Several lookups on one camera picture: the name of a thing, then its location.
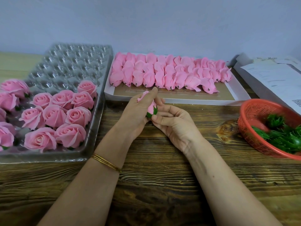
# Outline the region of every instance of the hand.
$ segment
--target hand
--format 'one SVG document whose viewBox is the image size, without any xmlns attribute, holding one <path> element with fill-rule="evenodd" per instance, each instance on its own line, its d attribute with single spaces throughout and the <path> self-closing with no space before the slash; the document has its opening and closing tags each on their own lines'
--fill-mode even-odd
<svg viewBox="0 0 301 226">
<path fill-rule="evenodd" d="M 141 96 L 142 93 L 130 99 L 121 118 L 116 124 L 118 128 L 124 129 L 129 133 L 132 141 L 140 135 L 145 124 L 148 122 L 148 119 L 145 116 L 152 101 L 155 100 L 155 103 L 158 106 L 164 105 L 164 99 L 158 97 L 158 89 L 156 87 L 138 102 L 137 99 Z"/>
<path fill-rule="evenodd" d="M 151 119 L 184 155 L 187 155 L 191 144 L 203 139 L 189 113 L 178 107 L 158 106 L 158 113 Z"/>
</svg>

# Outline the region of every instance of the basket rim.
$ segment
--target basket rim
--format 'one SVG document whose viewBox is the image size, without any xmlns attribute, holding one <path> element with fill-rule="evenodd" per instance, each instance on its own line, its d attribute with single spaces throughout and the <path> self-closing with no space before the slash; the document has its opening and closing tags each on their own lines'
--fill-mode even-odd
<svg viewBox="0 0 301 226">
<path fill-rule="evenodd" d="M 271 101 L 268 101 L 268 100 L 265 100 L 265 99 L 258 99 L 258 98 L 255 98 L 255 99 L 249 99 L 245 102 L 243 102 L 243 104 L 241 105 L 240 107 L 240 117 L 241 119 L 243 120 L 243 122 L 245 123 L 247 129 L 254 135 L 254 137 L 256 137 L 263 145 L 267 146 L 268 148 L 270 148 L 271 150 L 273 150 L 274 152 L 280 154 L 280 155 L 283 155 L 287 158 L 290 158 L 290 159 L 295 159 L 295 160 L 301 160 L 301 156 L 295 156 L 293 154 L 290 154 L 290 153 L 287 153 L 287 152 L 284 152 L 276 147 L 274 147 L 272 144 L 268 143 L 267 141 L 265 141 L 260 135 L 258 135 L 254 129 L 251 127 L 251 125 L 249 124 L 249 122 L 247 121 L 246 119 L 246 115 L 245 115 L 245 109 L 246 107 L 249 105 L 249 104 L 253 104 L 253 103 L 267 103 L 267 104 L 270 104 L 270 105 L 273 105 L 273 106 L 277 106 L 277 107 L 281 107 L 281 109 L 283 109 L 284 111 L 292 111 L 293 113 L 295 113 L 297 116 L 300 117 L 299 114 L 297 114 L 295 111 L 285 107 L 285 106 L 282 106 L 280 104 L 277 104 L 275 102 L 271 102 Z"/>
</svg>

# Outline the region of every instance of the wall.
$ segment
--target wall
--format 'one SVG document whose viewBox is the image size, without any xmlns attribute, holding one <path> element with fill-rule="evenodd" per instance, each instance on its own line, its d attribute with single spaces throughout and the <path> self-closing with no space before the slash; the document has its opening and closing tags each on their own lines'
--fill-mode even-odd
<svg viewBox="0 0 301 226">
<path fill-rule="evenodd" d="M 55 41 L 114 51 L 231 60 L 301 59 L 301 0 L 0 0 L 0 50 L 42 54 Z"/>
</svg>

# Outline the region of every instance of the person's right hand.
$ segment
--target person's right hand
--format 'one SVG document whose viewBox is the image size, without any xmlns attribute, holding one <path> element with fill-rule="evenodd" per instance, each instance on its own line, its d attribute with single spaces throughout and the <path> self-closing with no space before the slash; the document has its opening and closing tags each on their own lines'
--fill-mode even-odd
<svg viewBox="0 0 301 226">
<path fill-rule="evenodd" d="M 152 115 L 153 124 L 159 128 L 186 155 L 195 142 L 203 139 L 189 113 L 172 105 L 158 106 Z"/>
</svg>

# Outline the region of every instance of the forearm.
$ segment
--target forearm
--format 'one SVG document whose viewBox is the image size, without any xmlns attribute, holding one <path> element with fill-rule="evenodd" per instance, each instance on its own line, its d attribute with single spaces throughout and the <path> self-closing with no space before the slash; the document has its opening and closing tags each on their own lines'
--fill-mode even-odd
<svg viewBox="0 0 301 226">
<path fill-rule="evenodd" d="M 191 144 L 187 158 L 217 225 L 281 225 L 246 188 L 204 138 Z"/>
<path fill-rule="evenodd" d="M 95 153 L 122 168 L 131 142 L 127 132 L 116 124 Z M 39 225 L 104 225 L 118 178 L 117 171 L 89 159 Z"/>
</svg>

